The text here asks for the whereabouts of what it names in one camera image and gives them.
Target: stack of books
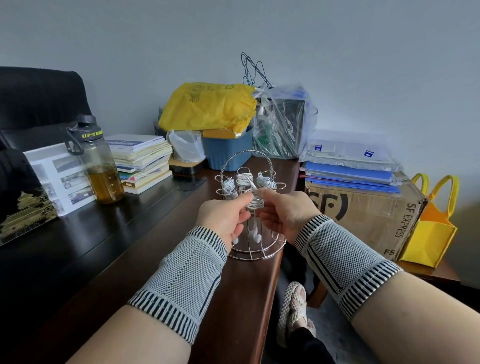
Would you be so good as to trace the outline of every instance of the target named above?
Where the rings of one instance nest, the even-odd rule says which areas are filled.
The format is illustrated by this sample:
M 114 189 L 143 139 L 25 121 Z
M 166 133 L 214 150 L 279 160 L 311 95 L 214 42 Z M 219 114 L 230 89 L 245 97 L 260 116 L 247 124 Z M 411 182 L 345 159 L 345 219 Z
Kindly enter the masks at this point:
M 302 167 L 305 180 L 315 184 L 367 191 L 400 193 L 402 179 L 385 170 L 361 170 L 307 161 Z
M 106 137 L 125 192 L 141 194 L 172 175 L 171 144 L 162 136 L 118 134 Z

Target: yellow tote bag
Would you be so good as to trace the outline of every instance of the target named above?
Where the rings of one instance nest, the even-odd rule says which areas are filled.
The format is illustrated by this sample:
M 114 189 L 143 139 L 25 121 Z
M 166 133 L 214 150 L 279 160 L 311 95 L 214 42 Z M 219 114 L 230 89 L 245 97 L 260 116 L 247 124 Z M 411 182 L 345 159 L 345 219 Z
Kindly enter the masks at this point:
M 229 129 L 241 133 L 255 115 L 254 86 L 205 82 L 184 83 L 177 88 L 158 125 L 163 130 Z
M 426 194 L 428 190 L 428 177 L 426 175 L 418 173 L 412 178 L 412 182 L 415 183 L 419 177 L 422 178 L 421 191 Z M 440 188 L 448 181 L 452 182 L 452 187 L 448 198 L 447 211 L 442 212 L 433 203 L 433 200 Z M 400 260 L 437 268 L 457 230 L 449 219 L 455 210 L 459 188 L 460 181 L 456 176 L 445 176 L 437 183 L 428 196 L 429 201 Z

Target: gray wall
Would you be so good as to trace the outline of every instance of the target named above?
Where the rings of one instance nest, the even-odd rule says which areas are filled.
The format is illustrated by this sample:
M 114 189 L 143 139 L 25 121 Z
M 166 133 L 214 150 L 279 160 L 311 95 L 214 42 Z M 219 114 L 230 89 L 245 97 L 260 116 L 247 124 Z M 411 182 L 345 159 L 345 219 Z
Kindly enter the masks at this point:
M 479 14 L 478 0 L 3 0 L 0 64 L 75 70 L 106 134 L 151 133 L 181 83 L 241 82 L 244 50 L 272 83 L 302 82 L 321 127 L 385 132 L 409 175 L 458 175 L 462 213 L 480 201 Z M 480 286 L 479 244 L 455 249 Z

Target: wire stand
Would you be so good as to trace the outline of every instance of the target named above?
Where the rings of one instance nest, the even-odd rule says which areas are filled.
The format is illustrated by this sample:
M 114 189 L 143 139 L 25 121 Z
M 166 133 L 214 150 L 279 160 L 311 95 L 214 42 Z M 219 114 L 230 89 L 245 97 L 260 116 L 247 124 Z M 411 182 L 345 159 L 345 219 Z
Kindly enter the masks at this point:
M 237 155 L 247 152 L 256 152 L 263 155 L 268 162 L 269 170 L 259 172 L 257 176 L 257 185 L 259 187 L 272 188 L 275 190 L 281 190 L 287 185 L 283 182 L 275 182 L 275 171 L 273 170 L 272 161 L 264 152 L 258 150 L 247 149 L 232 155 L 224 163 L 220 174 L 215 176 L 215 180 L 221 183 L 222 188 L 219 188 L 216 193 L 221 195 L 225 200 L 231 200 L 239 194 L 251 191 L 254 194 L 252 202 L 247 205 L 247 209 L 250 211 L 250 218 L 246 221 L 246 231 L 243 229 L 242 234 L 238 238 L 238 243 L 232 246 L 232 250 L 229 254 L 232 258 L 238 260 L 260 260 L 267 259 L 278 253 L 285 245 L 286 239 L 282 234 L 271 231 L 268 233 L 268 229 L 263 228 L 263 223 L 256 217 L 256 209 L 262 208 L 264 203 L 263 199 L 256 194 L 257 188 L 253 182 L 253 174 L 246 167 L 240 167 L 237 170 L 237 175 L 234 178 L 228 177 L 224 180 L 224 172 L 227 164 Z M 256 233 L 251 233 L 251 229 L 257 227 Z M 255 241 L 255 234 L 261 236 L 260 242 Z M 272 239 L 271 243 L 265 244 L 265 241 Z

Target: metal handle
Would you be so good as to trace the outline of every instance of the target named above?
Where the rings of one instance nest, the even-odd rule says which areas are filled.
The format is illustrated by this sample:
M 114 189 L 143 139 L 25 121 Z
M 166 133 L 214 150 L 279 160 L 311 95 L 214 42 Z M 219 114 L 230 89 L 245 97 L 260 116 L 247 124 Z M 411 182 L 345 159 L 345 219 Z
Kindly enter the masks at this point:
M 264 152 L 261 152 L 259 150 L 255 150 L 255 149 L 245 149 L 245 150 L 242 150 L 240 152 L 237 152 L 235 153 L 234 155 L 232 155 L 230 158 L 227 159 L 227 161 L 223 164 L 223 167 L 222 167 L 222 170 L 220 171 L 220 183 L 223 184 L 223 173 L 225 172 L 225 168 L 227 167 L 227 164 L 228 162 L 230 162 L 233 158 L 235 158 L 238 154 L 242 154 L 242 153 L 247 153 L 247 152 L 254 152 L 254 153 L 259 153 L 259 154 L 262 154 L 263 156 L 265 156 L 265 158 L 267 158 L 267 162 L 268 162 L 268 166 L 270 167 L 270 176 L 271 176 L 271 181 L 273 181 L 274 179 L 274 174 L 273 174 L 273 164 L 272 164 L 272 161 L 270 160 L 270 158 L 268 157 L 268 155 Z

